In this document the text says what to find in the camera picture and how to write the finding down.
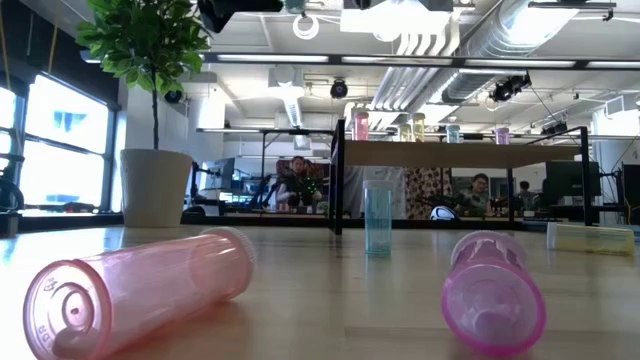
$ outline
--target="yellow container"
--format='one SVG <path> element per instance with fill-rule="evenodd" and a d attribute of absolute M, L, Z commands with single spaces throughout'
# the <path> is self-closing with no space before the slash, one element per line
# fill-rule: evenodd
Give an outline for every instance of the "yellow container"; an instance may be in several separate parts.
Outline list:
<path fill-rule="evenodd" d="M 635 237 L 629 229 L 549 223 L 547 249 L 597 254 L 635 254 Z"/>

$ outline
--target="potted plant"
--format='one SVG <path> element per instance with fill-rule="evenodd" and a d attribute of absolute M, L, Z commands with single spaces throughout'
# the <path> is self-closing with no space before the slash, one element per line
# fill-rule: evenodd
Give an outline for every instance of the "potted plant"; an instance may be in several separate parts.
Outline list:
<path fill-rule="evenodd" d="M 77 42 L 89 47 L 104 71 L 127 86 L 151 92 L 153 150 L 120 153 L 125 225 L 180 224 L 191 157 L 158 149 L 158 95 L 182 91 L 178 78 L 202 67 L 207 37 L 189 0 L 87 0 L 95 24 L 78 25 Z"/>

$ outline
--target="tree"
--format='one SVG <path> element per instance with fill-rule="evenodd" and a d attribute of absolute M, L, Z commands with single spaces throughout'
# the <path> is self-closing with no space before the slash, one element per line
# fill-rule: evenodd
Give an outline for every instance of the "tree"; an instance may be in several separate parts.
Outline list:
<path fill-rule="evenodd" d="M 104 71 L 140 85 L 153 97 L 153 148 L 158 149 L 158 93 L 183 91 L 178 78 L 199 73 L 207 36 L 189 0 L 87 0 L 95 24 L 78 25 L 77 43 L 89 47 Z"/>

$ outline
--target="shelf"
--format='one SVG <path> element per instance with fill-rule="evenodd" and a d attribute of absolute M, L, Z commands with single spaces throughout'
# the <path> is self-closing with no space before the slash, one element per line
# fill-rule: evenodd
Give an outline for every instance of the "shelf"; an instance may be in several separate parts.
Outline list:
<path fill-rule="evenodd" d="M 578 146 L 345 141 L 344 164 L 513 169 L 547 161 L 573 160 L 579 154 Z"/>

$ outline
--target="plant pot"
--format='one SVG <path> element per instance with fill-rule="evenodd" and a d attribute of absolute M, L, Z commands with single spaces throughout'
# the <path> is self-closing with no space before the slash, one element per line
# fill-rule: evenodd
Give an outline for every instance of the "plant pot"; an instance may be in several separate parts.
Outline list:
<path fill-rule="evenodd" d="M 191 157 L 172 151 L 125 149 L 120 161 L 125 226 L 180 226 Z"/>

